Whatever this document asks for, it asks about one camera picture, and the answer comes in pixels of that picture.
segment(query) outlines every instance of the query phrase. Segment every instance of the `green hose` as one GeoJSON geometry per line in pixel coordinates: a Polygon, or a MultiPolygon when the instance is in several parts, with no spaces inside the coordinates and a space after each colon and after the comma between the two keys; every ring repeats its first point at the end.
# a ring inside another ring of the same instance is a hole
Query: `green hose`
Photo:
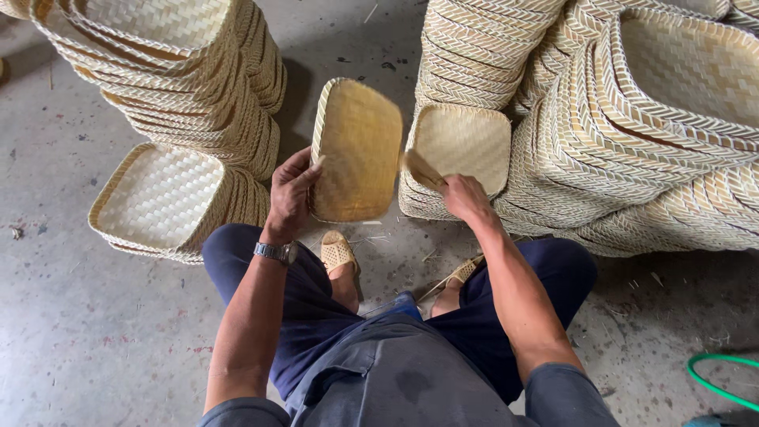
{"type": "Polygon", "coordinates": [[[724,391],[723,389],[715,386],[714,384],[711,384],[709,381],[703,379],[699,374],[697,374],[696,371],[693,369],[693,365],[705,359],[727,360],[728,362],[743,363],[744,365],[754,366],[755,368],[759,368],[759,362],[755,360],[750,360],[750,359],[743,359],[742,357],[727,356],[724,354],[702,353],[702,354],[691,357],[691,359],[688,360],[688,366],[687,366],[688,374],[691,374],[691,377],[693,377],[694,380],[698,381],[704,387],[708,388],[709,390],[712,390],[714,393],[717,393],[722,397],[725,397],[726,399],[730,399],[733,402],[740,403],[741,405],[746,406],[747,408],[750,408],[759,412],[759,404],[756,404],[754,402],[749,402],[748,400],[743,399],[742,397],[738,397],[732,393],[728,393],[727,391],[724,391]]]}

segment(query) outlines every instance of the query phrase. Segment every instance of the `metal watch strap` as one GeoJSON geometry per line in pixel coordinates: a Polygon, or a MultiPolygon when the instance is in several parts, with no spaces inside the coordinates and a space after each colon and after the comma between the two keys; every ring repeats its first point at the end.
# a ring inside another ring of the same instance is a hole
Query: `metal watch strap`
{"type": "Polygon", "coordinates": [[[267,245],[266,243],[256,243],[254,255],[260,255],[265,258],[276,259],[284,262],[282,259],[285,255],[285,246],[267,245]]]}

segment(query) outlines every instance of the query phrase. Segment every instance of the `hand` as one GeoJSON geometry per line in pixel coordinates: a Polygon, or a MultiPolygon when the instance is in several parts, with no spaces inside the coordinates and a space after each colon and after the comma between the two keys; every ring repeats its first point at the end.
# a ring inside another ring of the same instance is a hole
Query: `hand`
{"type": "Polygon", "coordinates": [[[469,226],[497,220],[496,212],[487,200],[485,189],[473,176],[448,175],[440,186],[442,199],[448,212],[465,221],[469,226]]]}
{"type": "Polygon", "coordinates": [[[308,188],[322,175],[322,166],[308,167],[311,147],[293,154],[272,175],[272,204],[261,242],[284,245],[292,242],[308,220],[308,188]]]}

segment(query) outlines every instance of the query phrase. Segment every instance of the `watch face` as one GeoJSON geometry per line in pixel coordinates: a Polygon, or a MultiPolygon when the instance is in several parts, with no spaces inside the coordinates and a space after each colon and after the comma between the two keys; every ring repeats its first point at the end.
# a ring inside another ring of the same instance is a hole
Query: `watch face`
{"type": "Polygon", "coordinates": [[[287,264],[292,265],[295,262],[295,258],[298,257],[298,242],[292,242],[287,251],[287,264]]]}

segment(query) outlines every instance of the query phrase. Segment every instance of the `man's left hand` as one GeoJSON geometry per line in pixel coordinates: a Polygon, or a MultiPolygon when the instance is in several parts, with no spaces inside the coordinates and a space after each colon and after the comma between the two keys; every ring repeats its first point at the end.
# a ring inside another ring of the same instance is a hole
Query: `man's left hand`
{"type": "Polygon", "coordinates": [[[272,176],[271,210],[263,226],[261,242],[284,245],[292,242],[308,220],[308,188],[322,175],[322,166],[308,167],[311,147],[293,154],[272,176]]]}

